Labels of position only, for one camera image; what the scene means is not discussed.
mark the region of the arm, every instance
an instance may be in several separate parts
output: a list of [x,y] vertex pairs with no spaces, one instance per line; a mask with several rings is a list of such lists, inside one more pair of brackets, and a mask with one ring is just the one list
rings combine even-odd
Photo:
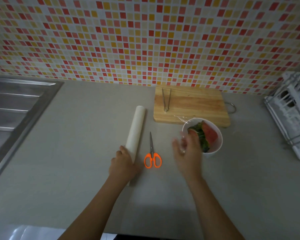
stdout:
[[58,240],[100,239],[118,196],[138,171],[127,149],[120,146],[120,151],[111,160],[108,179]]
[[202,152],[199,140],[188,134],[182,143],[186,145],[185,153],[181,151],[176,139],[172,142],[174,158],[192,193],[204,239],[244,239],[201,176]]

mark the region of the mosaic tile backsplash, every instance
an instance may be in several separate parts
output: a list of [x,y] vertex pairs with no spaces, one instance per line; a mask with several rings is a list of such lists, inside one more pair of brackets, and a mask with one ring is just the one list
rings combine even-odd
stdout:
[[300,64],[300,0],[0,0],[0,74],[265,94]]

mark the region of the gray countertop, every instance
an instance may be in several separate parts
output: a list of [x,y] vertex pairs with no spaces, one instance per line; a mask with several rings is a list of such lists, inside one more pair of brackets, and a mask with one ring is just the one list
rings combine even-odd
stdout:
[[[181,125],[153,121],[154,87],[66,81],[0,175],[0,222],[67,228],[101,188],[137,105],[146,109],[136,161],[149,132],[162,157],[118,198],[105,232],[202,239],[194,202],[172,157]],[[262,98],[223,93],[236,105],[220,151],[203,175],[247,239],[300,239],[300,161]]]

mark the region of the metal ring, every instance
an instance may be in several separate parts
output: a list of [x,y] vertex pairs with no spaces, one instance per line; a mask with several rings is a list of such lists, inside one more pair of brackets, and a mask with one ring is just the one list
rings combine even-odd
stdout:
[[237,108],[236,108],[236,106],[234,105],[234,104],[232,104],[232,103],[229,103],[229,102],[224,102],[225,104],[230,104],[230,105],[232,105],[233,106],[233,108],[234,108],[234,111],[232,111],[232,112],[228,112],[228,114],[234,114],[236,111],[237,111]]

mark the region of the person's left hand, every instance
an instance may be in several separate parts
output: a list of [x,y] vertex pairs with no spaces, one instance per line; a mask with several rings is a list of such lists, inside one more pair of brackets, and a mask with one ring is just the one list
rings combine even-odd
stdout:
[[109,177],[114,177],[120,182],[127,184],[140,171],[140,167],[132,163],[131,156],[124,146],[120,146],[120,151],[115,153],[111,159]]

